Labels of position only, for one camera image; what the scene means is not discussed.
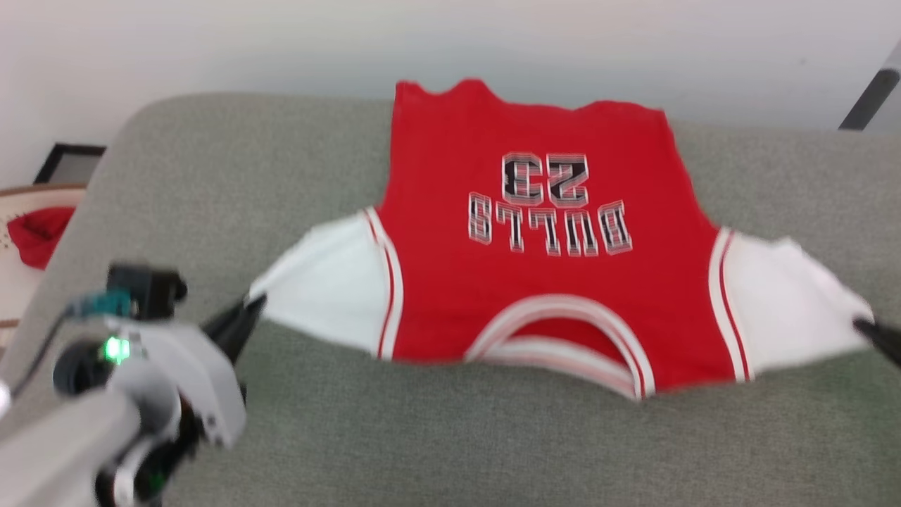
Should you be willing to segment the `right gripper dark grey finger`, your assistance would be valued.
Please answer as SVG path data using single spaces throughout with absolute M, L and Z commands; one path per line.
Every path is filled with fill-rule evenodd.
M 853 327 L 897 368 L 901 368 L 901 330 L 899 328 L 884 325 L 878 321 L 865 320 L 865 318 L 854 318 Z

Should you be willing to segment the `wooden rimmed laundry basket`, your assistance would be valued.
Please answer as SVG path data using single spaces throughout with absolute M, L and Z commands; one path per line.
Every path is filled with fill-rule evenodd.
M 77 206 L 84 185 L 32 185 L 0 190 L 0 355 L 12 343 L 20 318 L 42 281 L 42 272 L 20 262 L 8 223 L 52 206 Z

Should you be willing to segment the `plain red garment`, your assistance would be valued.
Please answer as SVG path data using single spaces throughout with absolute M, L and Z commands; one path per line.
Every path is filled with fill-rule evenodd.
M 46 270 L 76 208 L 51 206 L 14 218 L 7 225 L 23 264 Z

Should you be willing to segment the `black slanted pole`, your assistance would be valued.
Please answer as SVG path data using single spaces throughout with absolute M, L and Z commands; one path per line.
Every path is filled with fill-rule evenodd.
M 876 72 L 838 129 L 865 130 L 899 86 L 901 86 L 901 72 L 897 68 L 882 68 Z

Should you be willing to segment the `red and white Bulls jersey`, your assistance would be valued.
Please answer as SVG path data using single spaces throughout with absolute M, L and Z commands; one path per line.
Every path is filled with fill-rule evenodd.
M 868 346 L 866 299 L 789 237 L 718 225 L 666 113 L 399 81 L 379 205 L 251 285 L 267 320 L 383 361 L 540 367 L 640 401 Z

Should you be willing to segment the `black picture frame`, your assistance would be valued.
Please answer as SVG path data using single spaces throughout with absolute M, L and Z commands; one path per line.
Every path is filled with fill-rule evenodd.
M 105 146 L 58 142 L 43 161 L 33 184 L 87 185 L 105 151 Z

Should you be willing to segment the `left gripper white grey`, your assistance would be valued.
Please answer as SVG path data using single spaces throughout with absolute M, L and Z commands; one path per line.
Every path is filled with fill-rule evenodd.
M 110 330 L 130 349 L 106 383 L 107 389 L 126 394 L 139 409 L 141 426 L 161 441 L 179 436 L 186 401 L 187 408 L 200 417 L 205 439 L 231 449 L 246 426 L 246 408 L 232 363 L 244 352 L 266 302 L 266 294 L 235 302 L 203 322 L 201 330 L 174 320 L 148 323 L 106 318 Z

